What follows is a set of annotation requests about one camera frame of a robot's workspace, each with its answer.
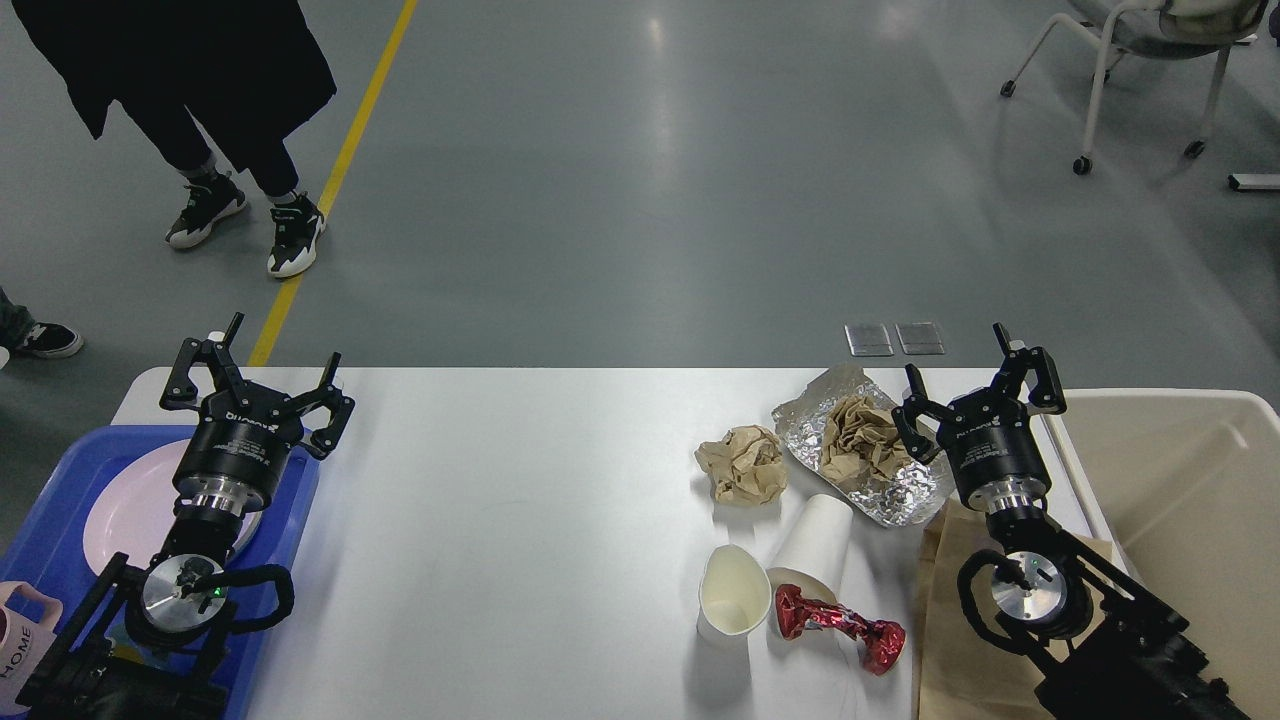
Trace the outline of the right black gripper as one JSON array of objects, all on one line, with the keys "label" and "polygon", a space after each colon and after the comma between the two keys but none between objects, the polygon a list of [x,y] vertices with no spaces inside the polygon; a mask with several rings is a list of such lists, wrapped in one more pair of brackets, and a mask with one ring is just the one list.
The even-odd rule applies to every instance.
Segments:
[{"label": "right black gripper", "polygon": [[975,389],[947,404],[955,418],[940,423],[941,447],[922,433],[920,418],[940,421],[946,406],[928,396],[916,365],[904,368],[908,395],[891,410],[908,455],[928,465],[942,448],[963,505],[974,511],[1037,505],[1047,498],[1052,483],[1030,432],[1030,416],[1061,415],[1068,410],[1050,352],[1014,340],[1004,323],[992,328],[1004,355],[992,389]]}]

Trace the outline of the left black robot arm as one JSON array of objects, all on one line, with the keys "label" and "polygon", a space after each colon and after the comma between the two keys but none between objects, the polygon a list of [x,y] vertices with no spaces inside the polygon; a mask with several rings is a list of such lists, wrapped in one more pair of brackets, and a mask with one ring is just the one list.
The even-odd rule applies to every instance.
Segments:
[{"label": "left black robot arm", "polygon": [[29,717],[220,719],[230,693],[214,675],[229,641],[292,614],[291,570],[233,568],[234,543],[271,509],[296,450],[319,461],[335,450],[355,401],[337,386],[340,354],[300,395],[246,379],[230,352],[242,320],[180,345],[159,404],[197,421],[172,478],[172,525],[146,565],[118,552],[96,575],[17,694]]}]

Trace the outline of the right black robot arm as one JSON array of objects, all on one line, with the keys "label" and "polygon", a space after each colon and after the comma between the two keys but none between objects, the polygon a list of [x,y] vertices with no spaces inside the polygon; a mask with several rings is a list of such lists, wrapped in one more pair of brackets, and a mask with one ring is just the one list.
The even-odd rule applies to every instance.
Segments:
[{"label": "right black robot arm", "polygon": [[957,571],[960,609],[986,643],[1039,670],[1039,705],[1056,719],[1240,719],[1229,684],[1188,621],[1047,510],[1048,469],[1034,415],[1068,402],[1051,355],[993,325],[1002,361],[991,383],[947,404],[906,365],[909,391],[891,415],[918,462],[943,455],[964,507],[995,542]]}]

